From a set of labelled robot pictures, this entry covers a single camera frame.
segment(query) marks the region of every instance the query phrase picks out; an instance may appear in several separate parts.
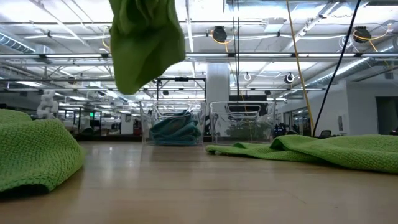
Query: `wooden floor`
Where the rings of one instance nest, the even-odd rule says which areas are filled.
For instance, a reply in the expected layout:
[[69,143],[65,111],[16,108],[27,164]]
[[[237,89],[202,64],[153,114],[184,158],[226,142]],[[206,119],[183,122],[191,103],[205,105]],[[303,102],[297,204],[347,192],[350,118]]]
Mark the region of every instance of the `wooden floor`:
[[0,203],[1,223],[398,223],[398,176],[82,143],[85,166],[53,192]]

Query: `green microfiber cloth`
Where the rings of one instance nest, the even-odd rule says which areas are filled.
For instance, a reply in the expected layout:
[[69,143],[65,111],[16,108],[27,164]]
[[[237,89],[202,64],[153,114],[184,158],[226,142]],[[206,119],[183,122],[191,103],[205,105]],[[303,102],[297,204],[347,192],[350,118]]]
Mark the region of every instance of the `green microfiber cloth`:
[[133,94],[185,59],[174,0],[109,0],[114,14],[111,53],[116,86]]
[[192,114],[184,111],[153,126],[149,130],[150,137],[158,145],[191,146],[201,137],[197,124]]
[[83,159],[83,149],[60,121],[32,121],[25,113],[0,110],[0,192],[38,185],[51,191]]
[[326,162],[357,170],[398,174],[397,136],[340,136],[317,139],[299,135],[277,137],[272,144],[236,143],[207,146],[209,153],[252,156],[295,162]]

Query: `white figure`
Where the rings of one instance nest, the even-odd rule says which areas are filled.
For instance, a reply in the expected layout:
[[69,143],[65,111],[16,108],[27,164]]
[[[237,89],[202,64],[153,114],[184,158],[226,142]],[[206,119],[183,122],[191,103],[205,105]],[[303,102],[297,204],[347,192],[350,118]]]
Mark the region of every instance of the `white figure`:
[[54,119],[53,113],[58,112],[58,102],[54,101],[55,91],[45,90],[42,95],[42,101],[37,108],[37,117],[39,119]]

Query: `folded towel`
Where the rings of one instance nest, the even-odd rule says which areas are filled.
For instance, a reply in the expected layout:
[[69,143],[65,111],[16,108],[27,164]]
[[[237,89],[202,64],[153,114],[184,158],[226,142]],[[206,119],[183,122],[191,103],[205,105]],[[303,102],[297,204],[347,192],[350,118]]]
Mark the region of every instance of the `folded towel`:
[[0,192],[17,187],[51,191],[83,159],[83,149],[60,121],[32,121],[27,114],[0,110]]
[[149,130],[150,137],[158,145],[194,145],[201,137],[197,124],[192,114],[184,111],[153,126]]
[[332,163],[350,169],[398,174],[397,136],[317,139],[289,135],[277,137],[272,144],[236,143],[233,146],[207,146],[206,150],[259,159]]
[[185,39],[174,0],[109,0],[114,14],[111,53],[123,94],[161,76],[185,59]]

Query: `clear plastic bin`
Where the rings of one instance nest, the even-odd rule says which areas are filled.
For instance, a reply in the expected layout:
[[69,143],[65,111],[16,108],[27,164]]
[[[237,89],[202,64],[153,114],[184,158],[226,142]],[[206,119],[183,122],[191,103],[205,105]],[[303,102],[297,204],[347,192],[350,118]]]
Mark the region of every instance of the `clear plastic bin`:
[[200,101],[141,101],[142,144],[203,145],[206,103]]
[[210,103],[213,144],[271,142],[275,127],[275,103],[224,101]]

